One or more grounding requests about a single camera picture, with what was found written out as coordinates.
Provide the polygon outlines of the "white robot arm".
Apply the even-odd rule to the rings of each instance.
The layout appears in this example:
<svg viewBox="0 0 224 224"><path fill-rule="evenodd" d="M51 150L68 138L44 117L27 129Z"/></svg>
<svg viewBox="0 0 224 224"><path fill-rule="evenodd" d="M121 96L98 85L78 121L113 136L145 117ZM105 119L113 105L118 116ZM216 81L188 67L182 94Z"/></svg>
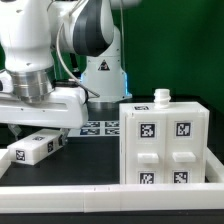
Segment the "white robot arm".
<svg viewBox="0 0 224 224"><path fill-rule="evenodd" d="M142 0L0 0L0 124L81 128L99 94L72 76L55 77L53 53L97 57L114 39L112 11Z"/></svg>

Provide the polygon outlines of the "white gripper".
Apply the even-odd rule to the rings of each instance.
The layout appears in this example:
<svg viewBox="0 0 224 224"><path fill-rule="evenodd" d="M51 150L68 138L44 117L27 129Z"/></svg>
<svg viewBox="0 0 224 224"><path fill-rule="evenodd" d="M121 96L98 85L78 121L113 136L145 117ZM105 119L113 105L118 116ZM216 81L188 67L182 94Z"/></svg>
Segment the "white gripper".
<svg viewBox="0 0 224 224"><path fill-rule="evenodd" d="M85 91L80 88L57 87L40 103L28 104L12 94L0 93L0 123L18 141L22 130L18 125L61 128L60 146L68 142L68 128L80 129L88 121Z"/></svg>

